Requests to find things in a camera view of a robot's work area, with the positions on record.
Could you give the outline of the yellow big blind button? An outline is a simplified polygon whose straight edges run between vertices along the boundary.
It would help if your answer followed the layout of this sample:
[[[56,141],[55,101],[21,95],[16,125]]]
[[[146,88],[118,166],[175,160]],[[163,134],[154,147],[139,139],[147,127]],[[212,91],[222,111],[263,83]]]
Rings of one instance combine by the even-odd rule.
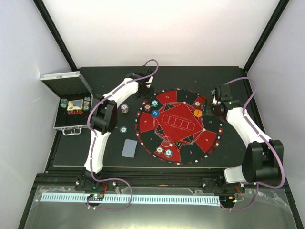
[[[202,110],[199,109],[195,110],[193,114],[195,117],[201,117],[203,115]]]

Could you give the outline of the blue small blind button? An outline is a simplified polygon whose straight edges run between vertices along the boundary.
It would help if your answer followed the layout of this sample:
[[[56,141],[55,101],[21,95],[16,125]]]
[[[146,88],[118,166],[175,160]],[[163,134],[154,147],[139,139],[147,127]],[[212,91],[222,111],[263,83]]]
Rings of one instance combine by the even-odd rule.
[[[159,115],[160,115],[160,112],[158,110],[153,110],[151,112],[151,115],[154,117],[154,118],[157,118]]]

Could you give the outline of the white blue chip stack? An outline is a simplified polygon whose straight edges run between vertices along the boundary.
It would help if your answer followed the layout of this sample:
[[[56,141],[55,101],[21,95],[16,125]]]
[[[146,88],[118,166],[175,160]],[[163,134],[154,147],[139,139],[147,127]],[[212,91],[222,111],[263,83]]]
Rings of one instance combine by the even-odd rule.
[[[121,105],[121,112],[122,112],[123,114],[126,114],[126,113],[128,113],[128,111],[129,111],[128,105],[127,105],[127,104],[122,104],[122,105]]]

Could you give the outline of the green blue chip stack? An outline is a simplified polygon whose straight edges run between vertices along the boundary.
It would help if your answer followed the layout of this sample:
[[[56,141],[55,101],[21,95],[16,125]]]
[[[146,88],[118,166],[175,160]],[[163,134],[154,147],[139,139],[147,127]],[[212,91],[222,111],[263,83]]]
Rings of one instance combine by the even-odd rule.
[[[126,133],[128,131],[127,127],[123,126],[120,128],[121,133]]]

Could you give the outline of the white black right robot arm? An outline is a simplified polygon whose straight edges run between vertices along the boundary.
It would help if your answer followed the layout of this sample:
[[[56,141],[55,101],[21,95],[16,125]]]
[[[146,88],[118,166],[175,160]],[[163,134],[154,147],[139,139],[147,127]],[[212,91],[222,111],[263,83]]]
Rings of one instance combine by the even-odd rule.
[[[285,183],[284,146],[266,135],[251,119],[240,101],[205,102],[203,115],[224,118],[239,134],[246,147],[241,165],[224,170],[217,188],[228,192],[234,183],[255,183],[278,189]]]

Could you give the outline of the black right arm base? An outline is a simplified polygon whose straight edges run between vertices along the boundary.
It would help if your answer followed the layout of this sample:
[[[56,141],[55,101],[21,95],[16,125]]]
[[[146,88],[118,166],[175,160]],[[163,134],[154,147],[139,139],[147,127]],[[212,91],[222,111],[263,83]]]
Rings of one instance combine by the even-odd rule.
[[[201,188],[203,192],[220,192],[227,193],[229,188],[226,186],[225,179],[222,175],[217,177],[204,177],[201,179]]]

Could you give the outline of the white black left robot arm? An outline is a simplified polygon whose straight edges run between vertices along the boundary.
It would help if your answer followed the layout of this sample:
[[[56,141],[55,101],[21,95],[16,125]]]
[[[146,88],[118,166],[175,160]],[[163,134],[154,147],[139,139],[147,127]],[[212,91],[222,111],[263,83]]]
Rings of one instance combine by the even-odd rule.
[[[133,94],[147,94],[152,82],[153,73],[147,76],[130,73],[113,90],[98,98],[87,120],[87,126],[91,131],[90,149],[84,164],[87,171],[98,173],[103,168],[107,141],[117,125],[118,108]]]

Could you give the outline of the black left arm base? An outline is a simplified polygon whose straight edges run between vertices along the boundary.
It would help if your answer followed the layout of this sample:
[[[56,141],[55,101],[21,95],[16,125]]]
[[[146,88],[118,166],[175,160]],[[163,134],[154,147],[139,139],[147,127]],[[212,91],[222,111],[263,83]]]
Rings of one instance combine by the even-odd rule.
[[[107,189],[107,184],[103,182],[97,182],[88,171],[79,175],[75,181],[75,190],[84,192],[102,192]]]

